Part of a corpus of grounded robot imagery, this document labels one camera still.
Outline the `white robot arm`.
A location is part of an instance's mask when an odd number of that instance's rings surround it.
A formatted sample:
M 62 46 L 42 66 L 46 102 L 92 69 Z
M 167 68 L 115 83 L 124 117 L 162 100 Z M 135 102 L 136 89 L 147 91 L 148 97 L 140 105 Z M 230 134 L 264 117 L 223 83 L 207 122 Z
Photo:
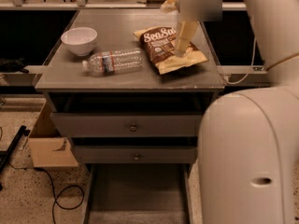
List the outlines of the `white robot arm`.
M 299 0 L 243 0 L 269 87 L 223 95 L 199 128 L 203 224 L 295 224 Z

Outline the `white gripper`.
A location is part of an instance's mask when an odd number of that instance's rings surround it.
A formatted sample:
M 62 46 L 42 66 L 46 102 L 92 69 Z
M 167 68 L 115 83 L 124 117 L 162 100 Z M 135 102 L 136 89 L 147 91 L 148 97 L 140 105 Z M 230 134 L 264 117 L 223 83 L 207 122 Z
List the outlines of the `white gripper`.
M 191 40 L 194 37 L 199 21 L 220 21 L 222 18 L 222 0 L 165 0 L 160 7 L 163 13 L 180 12 L 177 23 L 175 55 L 187 56 L 192 48 Z

